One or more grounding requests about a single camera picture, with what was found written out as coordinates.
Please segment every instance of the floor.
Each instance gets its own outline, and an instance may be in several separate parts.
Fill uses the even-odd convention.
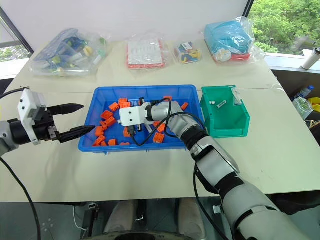
[[[211,214],[212,204],[217,198],[203,198],[202,202]],[[136,226],[136,230],[154,230],[177,232],[175,223],[175,199],[153,199],[147,201],[147,221],[144,227]],[[107,219],[117,202],[99,202],[100,214],[94,223],[93,236],[103,232]],[[41,224],[43,240],[81,240],[82,231],[77,229],[73,218],[72,205],[36,204]],[[88,205],[75,207],[75,220],[81,227],[85,210]],[[36,240],[37,231],[31,208],[28,203],[0,203],[0,239],[4,240]],[[212,226],[206,221],[204,225],[207,240],[219,240]],[[300,211],[290,218],[312,240],[320,239],[320,206],[313,209]],[[214,220],[220,227],[220,215],[215,215]]]

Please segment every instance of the white wall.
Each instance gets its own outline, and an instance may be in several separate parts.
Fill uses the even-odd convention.
[[[69,27],[123,40],[156,30],[169,39],[243,14],[247,0],[2,0],[1,7],[34,50]]]

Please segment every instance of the white table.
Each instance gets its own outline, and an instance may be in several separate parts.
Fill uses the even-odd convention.
[[[9,89],[31,86],[45,93],[48,106],[83,104],[85,108],[78,112],[55,117],[63,132],[84,124],[96,87],[194,84],[201,97],[201,86],[237,85],[251,116],[248,136],[219,138],[218,142],[237,161],[241,176],[266,194],[320,189],[320,147],[264,62],[218,66],[204,51],[198,63],[132,75],[125,68],[124,54],[124,44],[116,44],[96,79],[32,77],[27,65]],[[17,117],[13,109],[19,97],[17,93],[1,100],[1,120]],[[34,202],[194,197],[195,163],[188,151],[104,155],[80,152],[78,142],[25,144],[3,158],[26,185]],[[200,196],[212,196],[200,183],[198,188]],[[0,201],[27,201],[3,165],[0,189]]]

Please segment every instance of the green plastic bin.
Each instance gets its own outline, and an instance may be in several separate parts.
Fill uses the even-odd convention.
[[[250,115],[242,99],[237,100],[230,86],[202,87],[201,108],[204,115],[204,124],[209,134],[214,138],[246,137],[249,130]],[[217,105],[226,100],[226,104],[217,108]]]

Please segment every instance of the blue plastic tray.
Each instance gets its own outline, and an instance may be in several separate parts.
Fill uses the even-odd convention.
[[[194,85],[163,85],[163,86],[118,86],[118,87],[98,87],[93,94],[89,112],[87,114],[85,125],[99,126],[102,120],[100,115],[105,110],[109,110],[109,106],[118,102],[120,98],[128,98],[131,106],[137,106],[139,98],[144,98],[146,102],[151,100],[161,100],[164,96],[172,96],[173,101],[177,101],[180,106],[187,102],[188,107],[186,112],[195,114],[203,120],[200,102]],[[113,113],[116,120],[119,120],[119,110]],[[135,139],[141,143],[149,134],[144,125],[143,131],[136,132]],[[95,130],[80,138],[78,148],[82,152],[93,153],[109,153],[123,151],[141,151],[141,150],[161,150],[161,149],[183,149],[185,145],[178,138],[169,136],[164,137],[163,143],[153,143],[151,137],[144,145],[137,146],[130,137],[124,137],[124,127],[121,124],[115,123],[109,127],[104,135],[106,142],[110,139],[116,139],[117,144],[130,143],[130,145],[116,146],[92,146],[97,139]]]

